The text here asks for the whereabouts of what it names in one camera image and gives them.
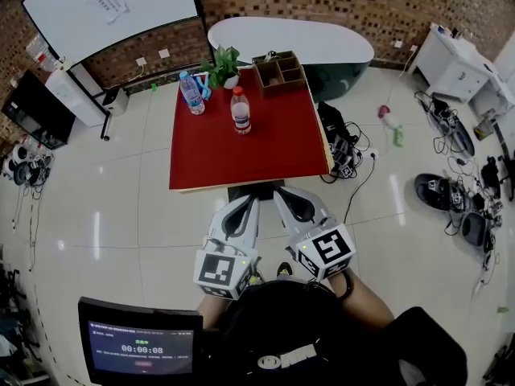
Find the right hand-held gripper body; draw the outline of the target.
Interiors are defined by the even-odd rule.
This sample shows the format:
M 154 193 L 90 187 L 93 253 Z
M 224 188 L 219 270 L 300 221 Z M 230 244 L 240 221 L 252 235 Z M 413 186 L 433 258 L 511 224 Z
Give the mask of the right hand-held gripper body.
M 327 219 L 323 224 L 295 232 L 289 241 L 294 259 L 312 278 L 322 281 L 346 269 L 356 248 L 344 224 Z

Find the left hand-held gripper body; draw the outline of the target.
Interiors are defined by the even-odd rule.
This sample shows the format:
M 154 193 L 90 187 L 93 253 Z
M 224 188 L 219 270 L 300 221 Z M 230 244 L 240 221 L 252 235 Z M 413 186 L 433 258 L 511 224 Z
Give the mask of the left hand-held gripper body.
M 222 239 L 206 236 L 196 252 L 193 281 L 207 295 L 237 300 L 249 285 L 260 259 L 256 236 Z

